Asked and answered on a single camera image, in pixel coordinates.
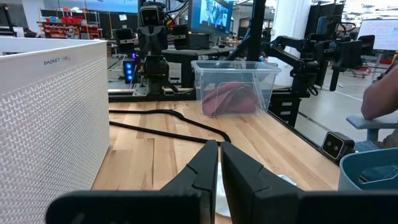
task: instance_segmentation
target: whiteboard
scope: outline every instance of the whiteboard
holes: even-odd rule
[[[374,50],[398,50],[398,19],[363,20],[358,37],[374,35]]]

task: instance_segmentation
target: person's arm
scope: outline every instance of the person's arm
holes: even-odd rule
[[[395,66],[382,80],[365,90],[361,111],[365,119],[374,119],[397,109],[398,66]]]

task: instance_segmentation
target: wooden table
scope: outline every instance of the wooden table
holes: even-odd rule
[[[284,174],[304,190],[336,190],[339,169],[268,114],[206,118],[197,102],[175,110],[189,119],[225,131],[232,143],[275,174]],[[176,102],[110,103],[118,110],[171,109]],[[110,120],[200,138],[222,137],[165,114],[110,114]],[[110,126],[111,145],[93,190],[157,190],[175,177],[203,144]],[[230,223],[216,216],[216,223]]]

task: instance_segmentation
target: clear plastic bin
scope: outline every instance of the clear plastic bin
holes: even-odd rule
[[[192,61],[197,99],[206,116],[267,111],[279,68],[262,62]]]

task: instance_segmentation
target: white cloth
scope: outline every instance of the white cloth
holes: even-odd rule
[[[285,175],[278,175],[278,177],[286,180],[287,182],[296,186],[297,184]],[[221,163],[218,163],[217,172],[217,196],[216,196],[216,213],[224,215],[226,217],[231,217],[228,208],[228,202],[226,201],[225,189],[223,184],[223,172],[221,170]]]

